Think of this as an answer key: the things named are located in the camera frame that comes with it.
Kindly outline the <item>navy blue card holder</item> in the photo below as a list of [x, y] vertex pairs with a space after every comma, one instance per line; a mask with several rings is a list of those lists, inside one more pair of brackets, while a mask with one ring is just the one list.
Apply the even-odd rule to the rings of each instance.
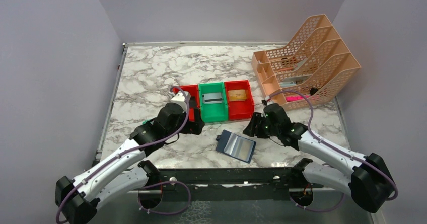
[[256, 147], [256, 142], [253, 141], [255, 142], [255, 146], [254, 146], [253, 153], [251, 155], [250, 160], [245, 161], [238, 157], [239, 148], [242, 140], [253, 141], [253, 140], [238, 136], [235, 133], [229, 132], [227, 130], [223, 130], [222, 133], [216, 137], [216, 141], [217, 141], [216, 151], [219, 153], [228, 155], [232, 158], [238, 159], [240, 161], [250, 163]]

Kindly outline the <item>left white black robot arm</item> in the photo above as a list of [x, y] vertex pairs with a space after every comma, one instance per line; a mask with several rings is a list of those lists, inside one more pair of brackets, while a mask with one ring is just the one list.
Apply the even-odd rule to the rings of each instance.
[[[155, 118], [143, 122], [112, 154], [83, 173], [61, 177], [55, 185], [56, 223], [88, 223], [113, 198], [136, 187], [158, 184], [157, 169], [144, 161], [179, 134], [199, 135], [204, 127], [199, 108], [172, 101]], [[129, 170], [139, 162], [142, 167]]]

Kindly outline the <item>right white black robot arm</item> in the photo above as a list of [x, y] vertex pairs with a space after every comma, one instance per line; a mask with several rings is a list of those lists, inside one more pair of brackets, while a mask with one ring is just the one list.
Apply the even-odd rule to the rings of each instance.
[[284, 146], [311, 154], [327, 164], [300, 161], [290, 175], [297, 187], [310, 183], [333, 188], [370, 213], [398, 196], [397, 186], [380, 155], [356, 153], [330, 142], [309, 125], [291, 122], [276, 103], [265, 106], [262, 113], [253, 113], [243, 134], [256, 138], [277, 137]]

